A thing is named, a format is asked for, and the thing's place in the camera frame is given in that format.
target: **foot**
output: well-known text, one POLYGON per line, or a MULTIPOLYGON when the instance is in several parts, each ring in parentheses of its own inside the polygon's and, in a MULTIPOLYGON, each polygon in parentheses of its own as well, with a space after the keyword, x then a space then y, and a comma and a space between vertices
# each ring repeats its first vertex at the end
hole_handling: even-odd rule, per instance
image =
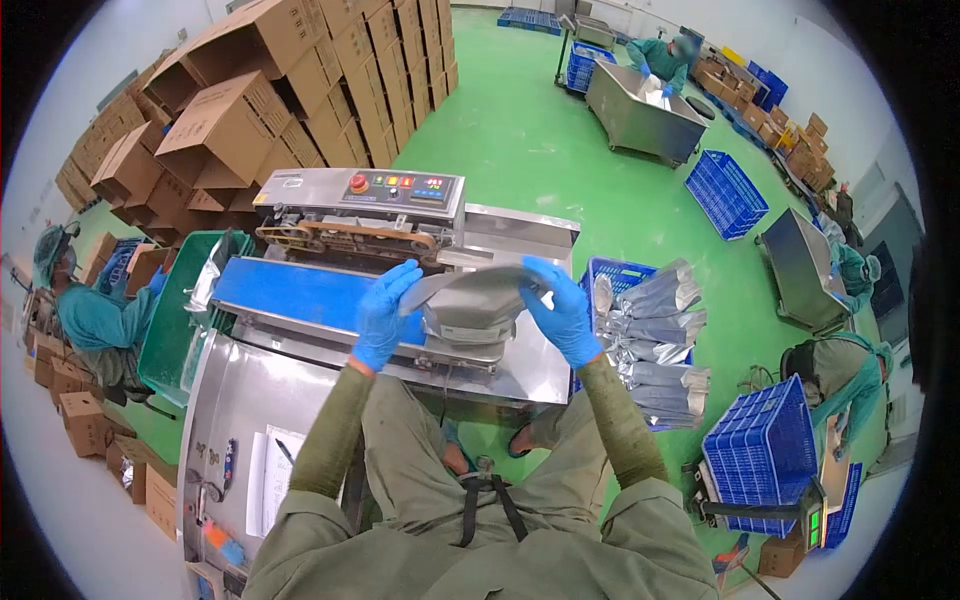
POLYGON ((443 463, 444 467, 447 467, 456 473, 458 477, 460 475, 466 475, 470 470, 469 464, 467 463, 467 457, 464 456, 460 446, 456 445, 454 442, 446 443, 444 456, 440 459, 440 462, 443 463))
POLYGON ((527 423, 516 432, 516 435, 510 441, 510 451, 514 454, 522 454, 534 448, 536 446, 530 438, 530 423, 527 423))

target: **green plastic bin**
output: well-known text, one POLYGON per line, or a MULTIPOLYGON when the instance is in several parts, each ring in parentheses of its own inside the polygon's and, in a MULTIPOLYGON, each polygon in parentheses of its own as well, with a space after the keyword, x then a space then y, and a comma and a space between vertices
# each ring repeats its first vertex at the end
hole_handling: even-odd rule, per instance
MULTIPOLYGON (((190 323, 190 313, 183 309, 190 300, 190 295, 183 290, 191 289, 197 283, 200 270, 223 234, 222 231, 194 231, 183 240, 183 246, 177 252, 163 291, 156 301, 154 317, 147 329, 147 337, 140 350, 140 361, 136 366, 136 372, 144 383, 180 408, 186 407, 189 402, 189 384, 200 355, 197 351, 193 353, 194 356, 188 357, 197 327, 190 323), (188 358, 191 358, 190 365, 185 364, 188 358), (181 385, 184 369, 191 374, 181 385)), ((235 231, 233 240, 240 249, 238 255, 250 256, 255 252, 253 239, 247 233, 235 231)), ((232 315, 218 312, 214 312, 213 322, 219 325, 218 329, 227 333, 233 326, 232 315)))

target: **face mask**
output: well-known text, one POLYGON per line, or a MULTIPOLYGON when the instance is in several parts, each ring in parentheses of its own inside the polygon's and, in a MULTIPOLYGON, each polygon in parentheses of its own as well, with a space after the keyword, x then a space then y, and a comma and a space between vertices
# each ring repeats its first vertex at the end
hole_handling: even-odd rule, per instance
POLYGON ((73 246, 67 246, 63 257, 67 260, 67 267, 63 271, 72 277, 73 272, 77 270, 77 252, 73 249, 73 246))

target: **pen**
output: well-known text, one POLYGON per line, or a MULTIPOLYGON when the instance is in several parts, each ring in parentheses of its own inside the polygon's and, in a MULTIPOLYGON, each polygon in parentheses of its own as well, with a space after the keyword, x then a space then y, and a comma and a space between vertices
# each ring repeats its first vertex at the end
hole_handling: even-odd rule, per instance
POLYGON ((290 461, 290 464, 293 465, 294 457, 290 456, 290 450, 287 449, 286 444, 284 444, 277 438, 274 438, 274 442, 276 442, 276 445, 280 446, 280 452, 283 452, 283 456, 286 456, 287 460, 290 461))

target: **band sealer machine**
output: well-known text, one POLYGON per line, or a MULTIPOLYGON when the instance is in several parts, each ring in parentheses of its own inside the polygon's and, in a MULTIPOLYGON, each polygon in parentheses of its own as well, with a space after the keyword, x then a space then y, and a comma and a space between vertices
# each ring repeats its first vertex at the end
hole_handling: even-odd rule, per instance
MULTIPOLYGON (((468 204, 464 183, 411 171, 274 171, 253 201, 265 257, 232 258, 212 297, 238 316, 232 337, 340 366, 357 337, 360 298, 408 258, 432 275, 532 254, 570 273, 579 224, 468 204)), ((569 367, 529 312, 515 337, 490 345, 452 345, 425 334, 421 321, 420 312, 408 319, 385 373, 472 399, 567 402, 569 367)))

